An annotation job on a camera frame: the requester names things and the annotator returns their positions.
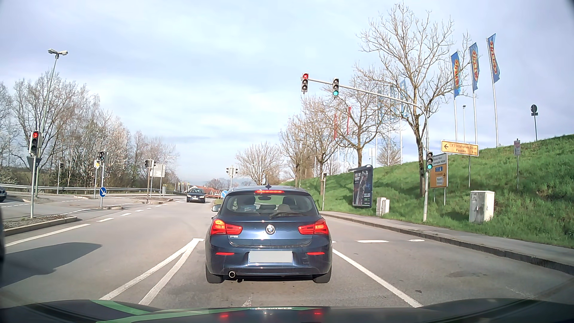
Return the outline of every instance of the tail light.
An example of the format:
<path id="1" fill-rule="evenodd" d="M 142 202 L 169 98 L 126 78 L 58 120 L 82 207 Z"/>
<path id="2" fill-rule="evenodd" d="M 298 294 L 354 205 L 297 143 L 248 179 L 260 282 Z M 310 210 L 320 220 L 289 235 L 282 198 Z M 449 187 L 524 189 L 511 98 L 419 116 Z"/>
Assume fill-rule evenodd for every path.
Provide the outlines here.
<path id="1" fill-rule="evenodd" d="M 210 234 L 240 234 L 243 227 L 240 225 L 227 224 L 220 219 L 215 219 L 211 224 Z"/>
<path id="2" fill-rule="evenodd" d="M 329 234 L 329 228 L 324 219 L 320 219 L 314 224 L 301 225 L 299 227 L 301 234 Z"/>

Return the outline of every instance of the grass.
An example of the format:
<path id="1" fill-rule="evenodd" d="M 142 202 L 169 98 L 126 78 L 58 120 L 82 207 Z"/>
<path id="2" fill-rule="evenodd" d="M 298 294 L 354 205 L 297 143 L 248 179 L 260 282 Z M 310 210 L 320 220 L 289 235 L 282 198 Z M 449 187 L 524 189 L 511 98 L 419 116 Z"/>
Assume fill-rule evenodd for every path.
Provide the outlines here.
<path id="1" fill-rule="evenodd" d="M 521 152 L 518 190 L 513 146 L 483 149 L 472 157 L 470 189 L 468 157 L 448 156 L 446 205 L 443 189 L 431 189 L 425 224 L 574 248 L 574 135 L 523 143 Z M 359 209 L 351 205 L 352 173 L 328 176 L 325 210 L 375 216 L 376 197 L 386 197 L 390 211 L 385 218 L 421 223 L 424 199 L 419 198 L 418 183 L 416 162 L 375 168 L 373 207 Z M 301 182 L 321 205 L 319 185 L 319 178 Z M 471 190 L 495 192 L 491 221 L 468 222 Z"/>

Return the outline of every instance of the bmw logo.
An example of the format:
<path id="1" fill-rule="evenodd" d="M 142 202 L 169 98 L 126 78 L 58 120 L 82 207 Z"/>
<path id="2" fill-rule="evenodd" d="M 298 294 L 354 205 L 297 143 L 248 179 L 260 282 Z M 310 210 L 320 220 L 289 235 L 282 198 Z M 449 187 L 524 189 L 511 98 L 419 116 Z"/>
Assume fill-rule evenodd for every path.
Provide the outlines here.
<path id="1" fill-rule="evenodd" d="M 273 234 L 275 233 L 275 227 L 272 224 L 270 224 L 267 226 L 267 228 L 265 228 L 265 232 L 267 232 L 267 234 Z"/>

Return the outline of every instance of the utility box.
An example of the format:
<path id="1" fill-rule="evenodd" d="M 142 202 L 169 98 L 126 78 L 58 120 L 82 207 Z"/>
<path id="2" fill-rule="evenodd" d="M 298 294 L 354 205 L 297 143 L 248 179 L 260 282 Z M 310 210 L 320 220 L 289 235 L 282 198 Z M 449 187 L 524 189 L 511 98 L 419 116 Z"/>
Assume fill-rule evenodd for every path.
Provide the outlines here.
<path id="1" fill-rule="evenodd" d="M 377 198 L 377 216 L 380 217 L 389 212 L 390 200 L 384 197 Z"/>
<path id="2" fill-rule="evenodd" d="M 494 192 L 471 191 L 468 222 L 481 224 L 490 221 L 494 215 Z"/>

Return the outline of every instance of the white road line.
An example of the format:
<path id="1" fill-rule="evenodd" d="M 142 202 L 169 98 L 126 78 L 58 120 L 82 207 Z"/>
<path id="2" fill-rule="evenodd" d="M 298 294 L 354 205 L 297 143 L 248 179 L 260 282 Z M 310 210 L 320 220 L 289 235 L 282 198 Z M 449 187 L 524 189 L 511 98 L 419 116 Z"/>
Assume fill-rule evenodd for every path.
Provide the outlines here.
<path id="1" fill-rule="evenodd" d="M 385 281 L 384 279 L 382 279 L 381 277 L 373 274 L 373 272 L 371 272 L 370 270 L 368 270 L 367 268 L 364 268 L 363 266 L 361 266 L 358 262 L 352 260 L 351 258 L 345 256 L 344 254 L 340 253 L 339 251 L 333 249 L 333 253 L 338 255 L 339 257 L 343 258 L 346 262 L 352 264 L 353 266 L 355 266 L 358 270 L 362 271 L 365 275 L 369 276 L 370 278 L 372 278 L 374 281 L 376 281 L 377 283 L 381 284 L 381 286 L 383 286 L 384 288 L 388 289 L 391 293 L 395 294 L 396 296 L 399 296 L 403 301 L 407 302 L 410 306 L 412 307 L 421 307 L 422 304 L 420 304 L 419 302 L 415 301 L 413 298 L 411 298 L 410 296 L 408 296 L 407 294 L 403 293 L 402 291 L 400 291 L 398 288 L 394 287 L 393 285 L 387 283 L 387 281 Z"/>
<path id="2" fill-rule="evenodd" d="M 35 240 L 35 239 L 38 239 L 38 238 L 43 238 L 43 237 L 51 236 L 51 235 L 56 234 L 56 233 L 66 232 L 66 231 L 69 231 L 69 230 L 81 228 L 82 226 L 86 226 L 86 225 L 90 225 L 90 224 L 89 224 L 89 223 L 80 224 L 80 225 L 76 225 L 76 226 L 71 226 L 71 227 L 69 227 L 69 228 L 57 230 L 57 231 L 54 231 L 54 232 L 44 233 L 44 234 L 41 234 L 41 235 L 39 235 L 39 236 L 33 236 L 33 237 L 29 237 L 29 238 L 22 239 L 22 240 L 12 241 L 12 242 L 10 242 L 10 243 L 7 243 L 6 246 L 9 247 L 9 246 L 11 246 L 11 245 L 23 243 L 23 242 L 26 242 L 26 241 L 30 241 L 30 240 Z"/>
<path id="3" fill-rule="evenodd" d="M 179 258 L 177 263 L 173 265 L 173 267 L 167 272 L 167 274 L 165 274 L 165 276 L 163 276 L 160 279 L 160 281 L 157 282 L 157 284 L 152 287 L 152 289 L 149 290 L 149 292 L 142 298 L 142 300 L 139 303 L 142 305 L 149 305 L 153 301 L 153 299 L 157 296 L 157 294 L 161 291 L 161 289 L 164 288 L 164 286 L 169 282 L 169 280 L 181 268 L 181 266 L 183 266 L 185 261 L 189 258 L 189 255 L 191 255 L 191 252 L 193 251 L 197 243 L 203 240 L 204 239 L 200 238 L 194 238 L 193 240 L 191 240 L 190 245 L 187 247 L 181 258 Z"/>
<path id="4" fill-rule="evenodd" d="M 387 240 L 357 240 L 360 243 L 387 243 Z"/>
<path id="5" fill-rule="evenodd" d="M 127 290 L 128 288 L 130 288 L 131 286 L 137 284 L 138 282 L 144 280 L 146 277 L 148 277 L 149 275 L 153 274 L 154 272 L 158 271 L 159 269 L 161 269 L 163 266 L 169 264 L 170 262 L 173 261 L 173 259 L 177 258 L 180 254 L 184 253 L 189 246 L 196 245 L 198 241 L 200 240 L 204 240 L 204 239 L 199 239 L 199 238 L 193 238 L 187 245 L 183 246 L 183 248 L 179 249 L 178 251 L 176 251 L 174 254 L 172 254 L 171 256 L 167 257 L 164 261 L 158 263 L 157 265 L 155 265 L 152 269 L 144 272 L 143 274 L 141 274 L 140 276 L 137 276 L 136 278 L 130 280 L 129 282 L 119 286 L 118 288 L 116 288 L 115 290 L 109 292 L 107 295 L 101 297 L 100 299 L 105 299 L 105 300 L 110 300 L 116 296 L 118 296 L 119 294 L 121 294 L 122 292 L 124 292 L 125 290 Z"/>

